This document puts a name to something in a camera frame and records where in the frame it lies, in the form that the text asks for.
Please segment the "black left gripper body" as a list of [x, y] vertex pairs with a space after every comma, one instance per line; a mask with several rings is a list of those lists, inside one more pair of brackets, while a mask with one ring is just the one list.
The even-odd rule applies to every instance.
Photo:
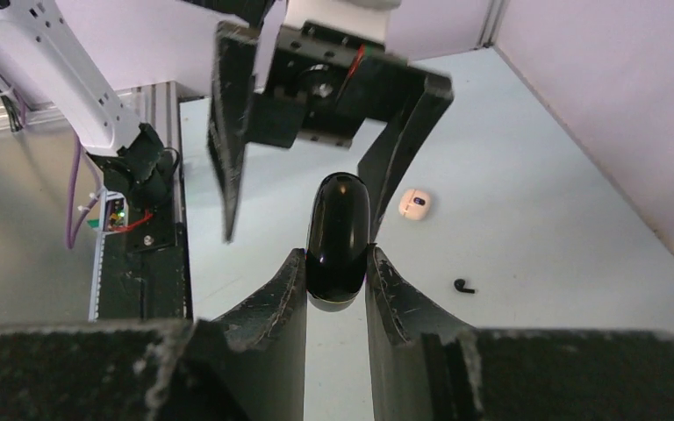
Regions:
[[283, 149], [298, 138], [349, 147], [367, 120], [426, 136], [436, 125], [433, 79], [378, 42], [314, 22], [284, 25], [265, 87], [252, 96], [243, 140]]

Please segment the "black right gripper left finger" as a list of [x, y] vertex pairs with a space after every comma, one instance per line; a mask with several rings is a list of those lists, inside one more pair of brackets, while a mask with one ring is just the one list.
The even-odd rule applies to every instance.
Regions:
[[213, 320], [0, 325], [0, 420], [300, 420], [305, 254]]

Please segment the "black earbud charging case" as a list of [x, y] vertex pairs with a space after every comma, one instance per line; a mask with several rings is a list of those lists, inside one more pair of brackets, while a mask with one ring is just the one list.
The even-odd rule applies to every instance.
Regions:
[[305, 249], [306, 289], [326, 312], [346, 309], [362, 289], [370, 240], [369, 194], [356, 175], [323, 179], [312, 207]]

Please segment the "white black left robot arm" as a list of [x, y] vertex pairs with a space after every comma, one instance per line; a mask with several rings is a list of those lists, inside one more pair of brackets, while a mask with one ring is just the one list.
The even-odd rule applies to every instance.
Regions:
[[[357, 30], [283, 25], [266, 89], [255, 91], [255, 56], [270, 1], [204, 1], [223, 13], [214, 35], [208, 148], [217, 175], [224, 237], [233, 239], [246, 147], [288, 148], [304, 136], [351, 140], [368, 120], [384, 123], [358, 165], [377, 234], [391, 197], [422, 144], [452, 104], [447, 75], [387, 53]], [[73, 126], [91, 159], [137, 209], [162, 205], [157, 132], [118, 99], [53, 1], [0, 1], [0, 46]]]

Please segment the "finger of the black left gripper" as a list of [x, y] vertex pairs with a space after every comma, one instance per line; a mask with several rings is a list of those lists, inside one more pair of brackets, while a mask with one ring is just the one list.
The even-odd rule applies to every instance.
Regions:
[[359, 161], [358, 176], [369, 193], [371, 241], [407, 169], [453, 100], [449, 76], [426, 75]]
[[226, 242], [233, 241], [240, 204], [257, 41], [257, 31], [229, 21], [219, 22], [214, 34], [207, 144], [220, 188]]

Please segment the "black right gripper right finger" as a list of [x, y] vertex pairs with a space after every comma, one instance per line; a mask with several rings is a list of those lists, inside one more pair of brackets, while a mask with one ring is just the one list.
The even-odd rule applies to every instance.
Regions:
[[674, 420], [674, 335], [476, 328], [377, 246], [366, 312], [377, 420]]

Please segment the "white earbud charging case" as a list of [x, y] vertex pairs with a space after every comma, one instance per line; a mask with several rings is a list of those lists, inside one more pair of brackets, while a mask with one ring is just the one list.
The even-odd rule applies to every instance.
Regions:
[[431, 207], [432, 197], [421, 189], [408, 189], [401, 197], [398, 211], [406, 219], [420, 221], [424, 219]]

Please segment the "black earbud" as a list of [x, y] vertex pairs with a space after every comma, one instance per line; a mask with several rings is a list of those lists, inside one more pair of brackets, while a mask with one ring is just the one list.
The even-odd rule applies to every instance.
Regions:
[[456, 279], [454, 281], [454, 288], [463, 294], [475, 294], [477, 292], [475, 289], [468, 287], [464, 279]]

